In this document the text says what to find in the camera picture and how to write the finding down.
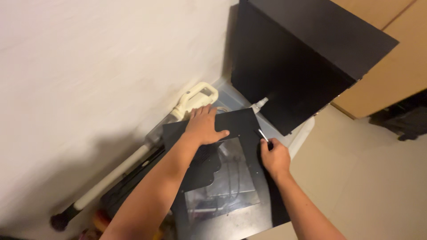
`tile floor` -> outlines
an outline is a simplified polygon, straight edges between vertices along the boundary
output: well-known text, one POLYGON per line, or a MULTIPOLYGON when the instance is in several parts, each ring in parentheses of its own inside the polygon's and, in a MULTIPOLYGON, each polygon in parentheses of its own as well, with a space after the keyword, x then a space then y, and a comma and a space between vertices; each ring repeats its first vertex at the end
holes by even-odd
MULTIPOLYGON (((328 106, 291 173, 349 240, 426 239, 427 135, 400 142, 368 119, 352 120, 328 106)), ((297 237, 289 222, 248 239, 297 237)))

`black metal panel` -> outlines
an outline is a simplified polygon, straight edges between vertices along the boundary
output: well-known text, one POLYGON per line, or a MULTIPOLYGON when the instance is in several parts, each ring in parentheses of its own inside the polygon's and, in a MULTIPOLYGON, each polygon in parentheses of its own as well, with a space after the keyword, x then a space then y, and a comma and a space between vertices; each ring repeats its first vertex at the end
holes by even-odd
MULTIPOLYGON (((165 142, 174 140, 167 145, 172 146, 179 139, 184 133, 187 124, 188 121, 182 121, 164 125, 163 138, 165 142)), ((245 209, 239 209, 230 214, 230 218, 222 218, 220 216, 210 219, 196 229, 191 229, 184 196, 187 186, 184 186, 183 182, 171 207, 175 215, 179 239, 226 239, 224 235, 229 234, 227 231, 230 229, 242 231, 242 234, 244 234, 251 233, 254 229, 264 231, 272 226, 275 227, 290 221, 279 190, 262 165, 258 129, 260 129, 260 126, 251 108, 217 114, 215 117, 215 130, 230 131, 230 135, 225 137, 224 140, 239 138, 248 170, 261 203, 251 206, 249 212, 245 211, 245 209)))

